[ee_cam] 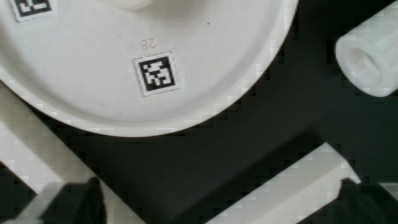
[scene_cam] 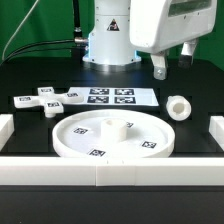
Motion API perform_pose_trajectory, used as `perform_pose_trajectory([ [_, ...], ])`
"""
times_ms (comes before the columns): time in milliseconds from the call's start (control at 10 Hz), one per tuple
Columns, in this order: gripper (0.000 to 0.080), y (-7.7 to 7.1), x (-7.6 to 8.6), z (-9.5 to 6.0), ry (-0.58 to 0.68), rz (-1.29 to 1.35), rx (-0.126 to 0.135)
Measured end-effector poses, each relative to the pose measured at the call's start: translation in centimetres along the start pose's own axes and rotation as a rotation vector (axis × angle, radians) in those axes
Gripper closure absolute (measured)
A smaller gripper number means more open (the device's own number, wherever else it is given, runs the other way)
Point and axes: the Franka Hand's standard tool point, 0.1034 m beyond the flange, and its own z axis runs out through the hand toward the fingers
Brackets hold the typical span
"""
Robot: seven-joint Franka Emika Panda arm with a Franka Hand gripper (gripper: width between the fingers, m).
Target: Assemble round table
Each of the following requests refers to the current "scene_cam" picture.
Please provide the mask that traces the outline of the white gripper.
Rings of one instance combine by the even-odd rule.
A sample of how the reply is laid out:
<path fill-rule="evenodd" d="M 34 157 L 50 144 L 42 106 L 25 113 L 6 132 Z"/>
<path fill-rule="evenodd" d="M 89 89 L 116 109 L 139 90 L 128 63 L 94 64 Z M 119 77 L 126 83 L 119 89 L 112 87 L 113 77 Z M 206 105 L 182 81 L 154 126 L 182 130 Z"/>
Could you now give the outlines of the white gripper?
<path fill-rule="evenodd" d="M 154 78 L 165 80 L 167 58 L 160 52 L 183 43 L 178 66 L 190 68 L 198 37 L 213 30 L 217 0 L 131 0 L 130 41 L 151 55 Z"/>

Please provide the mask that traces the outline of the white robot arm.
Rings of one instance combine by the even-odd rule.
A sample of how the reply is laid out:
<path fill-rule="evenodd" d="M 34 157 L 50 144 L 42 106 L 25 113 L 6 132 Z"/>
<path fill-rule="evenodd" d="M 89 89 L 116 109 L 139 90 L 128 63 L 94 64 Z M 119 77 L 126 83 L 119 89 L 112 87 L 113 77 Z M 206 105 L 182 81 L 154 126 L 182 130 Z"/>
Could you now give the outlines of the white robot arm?
<path fill-rule="evenodd" d="M 180 45 L 179 66 L 192 65 L 198 39 L 213 30 L 218 0 L 94 0 L 86 66 L 125 71 L 151 56 L 154 77 L 167 77 L 167 54 Z"/>

